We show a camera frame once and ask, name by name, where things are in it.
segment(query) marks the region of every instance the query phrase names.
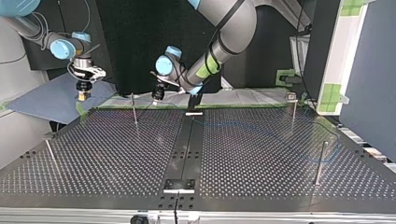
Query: robot end effector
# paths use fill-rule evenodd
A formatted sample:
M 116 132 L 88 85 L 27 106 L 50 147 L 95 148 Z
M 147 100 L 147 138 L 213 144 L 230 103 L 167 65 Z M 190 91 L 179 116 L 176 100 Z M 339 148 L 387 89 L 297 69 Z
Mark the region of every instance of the robot end effector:
M 257 12 L 252 0 L 189 0 L 193 7 L 214 26 L 216 33 L 205 54 L 189 69 L 180 61 L 182 52 L 168 47 L 156 62 L 158 83 L 152 94 L 155 101 L 161 101 L 164 88 L 178 86 L 181 92 L 197 94 L 204 81 L 219 72 L 221 65 L 231 57 L 244 51 L 251 42 L 257 25 Z
M 50 31 L 45 17 L 33 12 L 39 4 L 40 0 L 0 0 L 0 19 L 42 49 L 50 49 L 56 58 L 70 60 L 67 70 L 78 80 L 78 99 L 86 101 L 91 96 L 92 84 L 106 76 L 102 68 L 93 64 L 91 57 L 91 52 L 99 45 L 92 47 L 91 36 L 83 32 L 66 37 Z

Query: green tape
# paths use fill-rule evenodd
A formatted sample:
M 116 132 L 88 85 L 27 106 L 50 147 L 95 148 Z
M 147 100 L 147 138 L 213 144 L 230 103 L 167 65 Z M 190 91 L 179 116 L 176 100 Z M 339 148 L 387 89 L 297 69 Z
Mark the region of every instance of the green tape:
M 0 105 L 0 110 L 7 110 L 7 105 L 8 105 L 8 102 L 5 102 L 5 103 L 1 104 Z
M 341 85 L 327 83 L 324 85 L 324 90 L 320 99 L 320 112 L 335 112 L 337 105 L 341 100 Z
M 345 0 L 341 9 L 342 17 L 359 16 L 364 0 Z
M 275 85 L 278 87 L 292 87 L 293 84 L 287 84 L 284 81 L 280 80 L 280 77 L 294 77 L 296 74 L 296 71 L 294 69 L 289 69 L 289 70 L 277 70 L 276 72 L 276 83 Z
M 210 56 L 207 59 L 207 67 L 209 68 L 210 71 L 207 70 L 206 68 L 206 64 L 202 65 L 202 67 L 198 70 L 197 72 L 197 76 L 205 79 L 207 77 L 209 77 L 212 74 L 216 74 L 217 72 L 220 71 L 220 69 L 218 69 L 218 64 L 216 63 L 216 61 L 213 59 L 212 56 Z
M 76 102 L 76 110 L 79 113 L 81 119 L 85 119 L 88 117 L 88 111 L 84 109 L 80 102 Z

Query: metal post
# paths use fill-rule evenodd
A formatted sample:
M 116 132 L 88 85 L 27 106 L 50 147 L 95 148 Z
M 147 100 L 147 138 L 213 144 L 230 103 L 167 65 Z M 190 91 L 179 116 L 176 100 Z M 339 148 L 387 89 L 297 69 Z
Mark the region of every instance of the metal post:
M 296 119 L 297 103 L 298 103 L 298 101 L 296 101 L 296 102 L 294 103 L 294 110 L 293 110 L 293 122 L 294 122 L 294 121 L 295 121 L 295 119 Z
M 315 177 L 315 185 L 318 185 L 319 181 L 320 181 L 321 172 L 322 172 L 323 165 L 324 165 L 324 158 L 326 157 L 326 151 L 327 151 L 326 149 L 327 149 L 328 145 L 329 145 L 329 142 L 326 142 L 326 141 L 323 142 L 320 159 L 318 162 L 318 172 L 317 172 L 317 176 Z
M 131 94 L 131 104 L 132 104 L 132 109 L 134 110 L 134 124 L 137 124 L 137 115 L 136 115 L 136 109 L 134 105 L 134 93 Z
M 49 149 L 50 156 L 52 157 L 53 160 L 55 160 L 55 156 L 53 155 L 53 152 L 52 152 L 52 147 L 50 146 L 50 140 L 46 139 L 45 141 L 46 141 L 46 144 L 47 144 L 47 148 Z

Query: black wall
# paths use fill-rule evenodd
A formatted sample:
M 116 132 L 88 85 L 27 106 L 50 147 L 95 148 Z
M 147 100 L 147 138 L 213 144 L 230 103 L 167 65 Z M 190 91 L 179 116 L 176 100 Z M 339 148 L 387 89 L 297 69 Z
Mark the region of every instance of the black wall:
M 121 94 L 152 91 L 157 58 L 167 46 L 190 67 L 205 52 L 214 27 L 185 0 L 97 0 L 109 58 Z M 219 86 L 219 79 L 211 81 Z

